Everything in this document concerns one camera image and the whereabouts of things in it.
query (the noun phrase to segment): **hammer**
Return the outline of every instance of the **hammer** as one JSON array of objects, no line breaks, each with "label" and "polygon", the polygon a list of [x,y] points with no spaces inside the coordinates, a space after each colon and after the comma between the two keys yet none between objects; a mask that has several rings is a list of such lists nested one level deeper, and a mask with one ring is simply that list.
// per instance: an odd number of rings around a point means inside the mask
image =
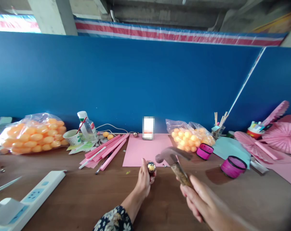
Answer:
[{"label": "hammer", "polygon": [[175,175],[178,177],[181,184],[193,188],[189,178],[179,164],[176,155],[181,156],[186,160],[191,160],[192,158],[192,155],[188,152],[182,151],[175,147],[168,147],[165,148],[160,154],[156,155],[155,160],[157,163],[161,163],[165,160],[169,164]]}]

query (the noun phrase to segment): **striped banner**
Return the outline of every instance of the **striped banner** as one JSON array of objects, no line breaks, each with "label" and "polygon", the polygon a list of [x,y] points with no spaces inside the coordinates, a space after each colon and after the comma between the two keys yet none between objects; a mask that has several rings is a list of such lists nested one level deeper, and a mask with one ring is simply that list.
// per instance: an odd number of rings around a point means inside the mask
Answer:
[{"label": "striped banner", "polygon": [[[279,46],[287,33],[221,33],[140,26],[75,17],[80,36],[240,46]],[[0,31],[40,33],[33,15],[0,15]]]}]

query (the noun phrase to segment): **bottle cap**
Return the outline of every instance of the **bottle cap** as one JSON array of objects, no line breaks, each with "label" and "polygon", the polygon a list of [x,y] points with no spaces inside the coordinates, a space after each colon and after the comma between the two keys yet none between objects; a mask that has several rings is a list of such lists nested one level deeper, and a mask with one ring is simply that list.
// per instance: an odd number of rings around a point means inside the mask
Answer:
[{"label": "bottle cap", "polygon": [[80,111],[80,112],[77,112],[77,115],[78,115],[78,117],[81,118],[81,119],[84,119],[84,118],[88,117],[86,111]]}]

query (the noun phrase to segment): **metal ball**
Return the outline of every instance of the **metal ball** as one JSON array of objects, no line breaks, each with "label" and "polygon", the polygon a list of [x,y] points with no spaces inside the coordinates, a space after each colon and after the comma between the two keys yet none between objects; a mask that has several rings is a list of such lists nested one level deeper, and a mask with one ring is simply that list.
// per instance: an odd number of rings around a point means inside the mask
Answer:
[{"label": "metal ball", "polygon": [[154,173],[155,170],[156,170],[155,164],[153,162],[149,162],[148,163],[148,171],[149,171],[149,173]]}]

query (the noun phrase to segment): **plastic bag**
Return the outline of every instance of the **plastic bag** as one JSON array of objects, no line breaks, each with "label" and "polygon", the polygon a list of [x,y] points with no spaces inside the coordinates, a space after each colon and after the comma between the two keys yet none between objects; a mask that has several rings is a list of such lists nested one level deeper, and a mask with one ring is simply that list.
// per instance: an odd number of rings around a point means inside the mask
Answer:
[{"label": "plastic bag", "polygon": [[0,134],[0,145],[12,154],[48,151],[68,142],[63,138],[64,122],[48,113],[27,115],[19,122],[8,124]]},{"label": "plastic bag", "polygon": [[210,146],[215,144],[211,133],[198,123],[174,121],[166,119],[167,131],[177,143],[178,148],[187,152],[195,152],[201,143]]}]

